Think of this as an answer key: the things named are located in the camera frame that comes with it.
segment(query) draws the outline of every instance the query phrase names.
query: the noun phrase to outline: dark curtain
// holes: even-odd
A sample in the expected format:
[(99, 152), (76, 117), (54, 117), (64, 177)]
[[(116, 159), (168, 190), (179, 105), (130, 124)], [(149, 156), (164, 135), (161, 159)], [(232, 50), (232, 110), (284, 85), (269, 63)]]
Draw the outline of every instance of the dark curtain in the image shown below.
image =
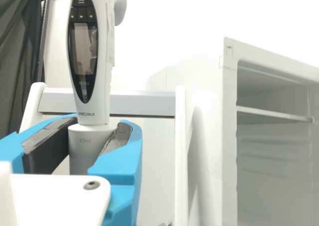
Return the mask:
[(37, 81), (41, 1), (0, 0), (0, 138), (19, 130)]

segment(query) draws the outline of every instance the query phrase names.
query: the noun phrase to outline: white shelf bar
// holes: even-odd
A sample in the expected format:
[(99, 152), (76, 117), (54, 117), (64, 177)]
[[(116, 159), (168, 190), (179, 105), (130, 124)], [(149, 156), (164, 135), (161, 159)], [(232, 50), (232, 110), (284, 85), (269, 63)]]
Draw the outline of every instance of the white shelf bar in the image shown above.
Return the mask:
[[(111, 91), (111, 115), (175, 117), (175, 92)], [(41, 113), (74, 113), (71, 88), (45, 88), (38, 107)]]
[(285, 122), (308, 122), (314, 121), (311, 116), (300, 116), (286, 114), (282, 112), (262, 110), (257, 108), (237, 106), (239, 124), (257, 124), (257, 123), (285, 123)]

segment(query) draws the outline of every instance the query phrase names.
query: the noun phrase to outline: screw hole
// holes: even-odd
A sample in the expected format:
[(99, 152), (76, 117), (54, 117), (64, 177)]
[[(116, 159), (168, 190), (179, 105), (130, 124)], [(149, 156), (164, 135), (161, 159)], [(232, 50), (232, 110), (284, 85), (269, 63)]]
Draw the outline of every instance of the screw hole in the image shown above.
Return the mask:
[(90, 181), (90, 182), (87, 182), (87, 183), (83, 186), (83, 188), (84, 188), (85, 190), (95, 190), (95, 189), (97, 189), (100, 185), (101, 185), (101, 184), (100, 184), (100, 182), (98, 182), (98, 181)]

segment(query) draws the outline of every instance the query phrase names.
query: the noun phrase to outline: white wall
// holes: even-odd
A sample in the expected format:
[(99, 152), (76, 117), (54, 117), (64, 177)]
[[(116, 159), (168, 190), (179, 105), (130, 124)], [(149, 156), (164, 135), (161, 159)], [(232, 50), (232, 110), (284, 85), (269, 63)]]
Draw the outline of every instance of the white wall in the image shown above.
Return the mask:
[[(49, 86), (70, 86), (65, 29), (69, 0), (52, 0), (45, 53)], [(128, 0), (116, 27), (114, 89), (143, 89), (146, 79), (182, 59), (222, 54), (228, 36), (319, 66), (318, 0)]]

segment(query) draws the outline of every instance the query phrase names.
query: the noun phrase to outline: pipette display screen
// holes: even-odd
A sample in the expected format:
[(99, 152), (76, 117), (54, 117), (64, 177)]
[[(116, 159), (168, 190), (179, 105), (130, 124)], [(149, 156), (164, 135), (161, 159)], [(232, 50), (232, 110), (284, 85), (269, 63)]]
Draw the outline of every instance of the pipette display screen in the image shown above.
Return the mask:
[(92, 0), (72, 2), (68, 51), (76, 93), (87, 103), (93, 93), (98, 61), (98, 25)]

